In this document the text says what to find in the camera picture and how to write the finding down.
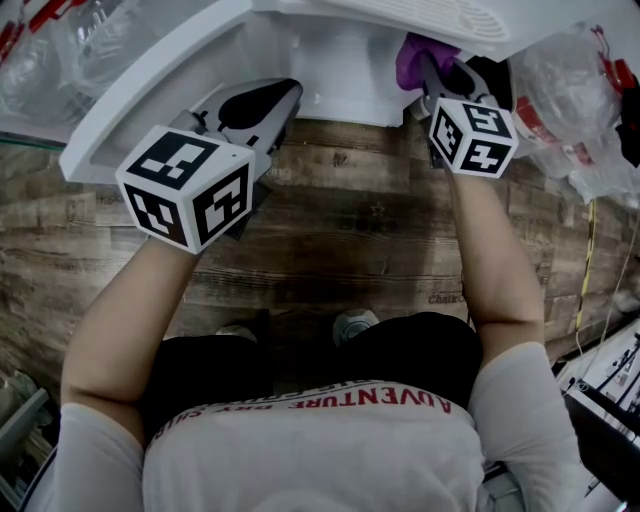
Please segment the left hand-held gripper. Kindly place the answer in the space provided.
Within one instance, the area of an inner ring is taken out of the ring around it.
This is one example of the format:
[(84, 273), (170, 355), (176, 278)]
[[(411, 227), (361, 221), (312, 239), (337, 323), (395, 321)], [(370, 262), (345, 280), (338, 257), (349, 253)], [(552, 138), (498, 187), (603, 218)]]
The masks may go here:
[(153, 127), (116, 171), (136, 226), (191, 254), (221, 235), (239, 238), (270, 193), (259, 180), (301, 96), (291, 78), (245, 82), (213, 93), (202, 115)]

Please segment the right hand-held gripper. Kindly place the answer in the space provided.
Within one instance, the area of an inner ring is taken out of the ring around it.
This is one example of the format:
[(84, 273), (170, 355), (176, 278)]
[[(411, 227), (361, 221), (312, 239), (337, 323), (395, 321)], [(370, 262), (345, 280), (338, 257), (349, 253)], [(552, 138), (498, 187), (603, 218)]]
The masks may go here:
[(464, 61), (448, 61), (443, 83), (429, 53), (420, 55), (423, 96), (410, 105), (428, 119), (429, 141), (455, 174), (499, 178), (519, 145), (512, 114), (500, 108), (484, 78)]

